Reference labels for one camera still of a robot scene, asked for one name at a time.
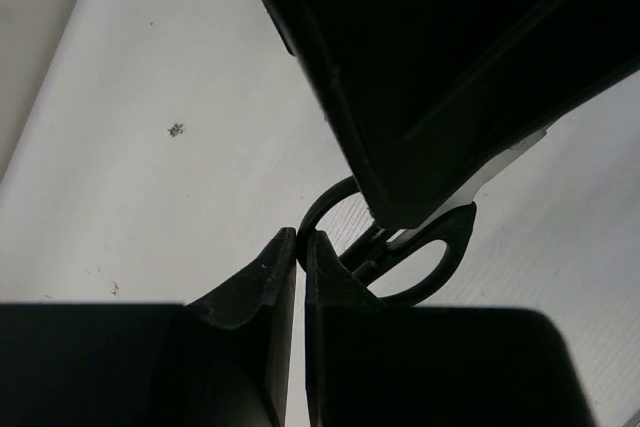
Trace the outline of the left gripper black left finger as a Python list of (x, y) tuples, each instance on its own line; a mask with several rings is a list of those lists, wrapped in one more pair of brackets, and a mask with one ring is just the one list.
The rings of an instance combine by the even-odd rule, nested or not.
[(5, 303), (5, 426), (281, 426), (296, 234), (179, 303)]

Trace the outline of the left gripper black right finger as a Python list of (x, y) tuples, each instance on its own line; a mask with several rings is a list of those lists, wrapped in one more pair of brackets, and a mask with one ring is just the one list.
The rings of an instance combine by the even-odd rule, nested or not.
[(518, 308), (388, 307), (308, 243), (306, 392), (314, 426), (591, 426), (555, 325)]

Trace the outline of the black handled scissors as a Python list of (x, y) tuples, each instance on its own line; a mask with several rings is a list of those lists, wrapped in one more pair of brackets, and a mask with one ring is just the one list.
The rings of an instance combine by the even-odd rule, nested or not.
[[(349, 176), (327, 189), (308, 209), (296, 235), (296, 258), (307, 267), (309, 238), (317, 224), (335, 205), (360, 192)], [(372, 223), (339, 257), (342, 266), (368, 287), (426, 245), (440, 241), (444, 253), (436, 267), (414, 286), (382, 301), (391, 306), (412, 307), (440, 290), (457, 271), (469, 244), (477, 205), (471, 201), (453, 207), (416, 231), (399, 232)]]

